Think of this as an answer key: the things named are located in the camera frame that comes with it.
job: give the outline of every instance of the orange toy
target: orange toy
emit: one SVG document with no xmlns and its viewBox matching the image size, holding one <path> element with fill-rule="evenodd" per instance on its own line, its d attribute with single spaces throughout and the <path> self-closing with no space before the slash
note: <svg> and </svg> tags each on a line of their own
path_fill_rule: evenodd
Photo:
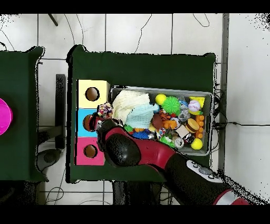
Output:
<svg viewBox="0 0 270 224">
<path fill-rule="evenodd" d="M 200 126 L 199 130 L 197 130 L 195 133 L 195 138 L 203 138 L 204 129 L 202 127 L 204 126 L 203 122 L 204 119 L 205 119 L 204 115 L 197 115 L 195 118 L 195 121 Z"/>
<path fill-rule="evenodd" d="M 176 123 L 175 120 L 164 120 L 163 121 L 163 127 L 165 129 L 169 129 L 169 128 L 175 129 L 175 128 L 177 128 L 177 123 Z"/>
<path fill-rule="evenodd" d="M 142 131 L 144 131 L 144 128 L 134 128 L 134 131 L 135 132 L 142 132 Z"/>
</svg>

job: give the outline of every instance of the plastic bin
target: plastic bin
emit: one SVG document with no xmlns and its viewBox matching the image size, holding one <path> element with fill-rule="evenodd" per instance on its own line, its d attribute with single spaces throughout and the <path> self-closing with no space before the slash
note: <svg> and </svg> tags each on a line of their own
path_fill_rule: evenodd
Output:
<svg viewBox="0 0 270 224">
<path fill-rule="evenodd" d="M 193 97 L 205 97 L 204 106 L 201 111 L 204 113 L 204 134 L 201 139 L 203 142 L 203 147 L 200 150 L 193 150 L 190 145 L 184 146 L 179 151 L 187 155 L 205 156 L 211 151 L 211 139 L 212 139 L 212 123 L 213 123 L 213 110 L 214 110 L 214 96 L 210 92 L 199 92 L 199 91 L 186 91 L 186 90 L 173 90 L 173 89 L 153 89 L 144 87 L 123 87 L 123 86 L 113 86 L 110 90 L 110 103 L 114 101 L 116 96 L 120 91 L 132 90 L 138 92 L 145 92 L 149 94 L 149 99 L 151 103 L 155 103 L 155 98 L 157 94 L 165 94 L 166 96 L 184 96 L 188 102 L 190 96 Z"/>
</svg>

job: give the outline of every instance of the green table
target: green table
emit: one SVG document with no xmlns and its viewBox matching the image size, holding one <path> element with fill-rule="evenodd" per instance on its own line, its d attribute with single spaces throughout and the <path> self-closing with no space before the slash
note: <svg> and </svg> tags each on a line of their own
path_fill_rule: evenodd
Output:
<svg viewBox="0 0 270 224">
<path fill-rule="evenodd" d="M 0 180 L 45 181 L 36 169 L 37 101 L 35 72 L 42 47 L 27 52 L 0 51 L 0 98 L 13 121 L 0 136 Z"/>
<path fill-rule="evenodd" d="M 149 55 L 86 52 L 75 45 L 67 55 L 69 63 L 67 93 L 67 180 L 118 180 L 164 182 L 164 178 L 147 165 L 114 168 L 74 165 L 76 79 L 106 80 L 111 86 L 136 86 L 213 92 L 215 55 Z M 208 156 L 191 156 L 209 167 Z"/>
</svg>

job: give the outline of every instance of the yellow ball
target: yellow ball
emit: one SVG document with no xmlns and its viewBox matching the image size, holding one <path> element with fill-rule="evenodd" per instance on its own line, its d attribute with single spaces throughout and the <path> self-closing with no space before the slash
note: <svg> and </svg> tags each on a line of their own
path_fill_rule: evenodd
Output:
<svg viewBox="0 0 270 224">
<path fill-rule="evenodd" d="M 162 105 L 165 100 L 166 100 L 166 96 L 164 94 L 157 94 L 157 96 L 156 96 L 156 103 L 158 105 Z"/>
<path fill-rule="evenodd" d="M 199 138 L 195 138 L 195 140 L 191 144 L 191 148 L 194 150 L 200 150 L 203 146 L 203 142 Z"/>
</svg>

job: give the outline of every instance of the white ball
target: white ball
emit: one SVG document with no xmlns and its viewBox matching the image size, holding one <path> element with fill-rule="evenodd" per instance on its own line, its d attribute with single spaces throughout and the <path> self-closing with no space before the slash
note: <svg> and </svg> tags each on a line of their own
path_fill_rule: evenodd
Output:
<svg viewBox="0 0 270 224">
<path fill-rule="evenodd" d="M 188 104 L 188 109 L 192 112 L 196 112 L 200 109 L 200 103 L 196 100 L 191 100 Z"/>
</svg>

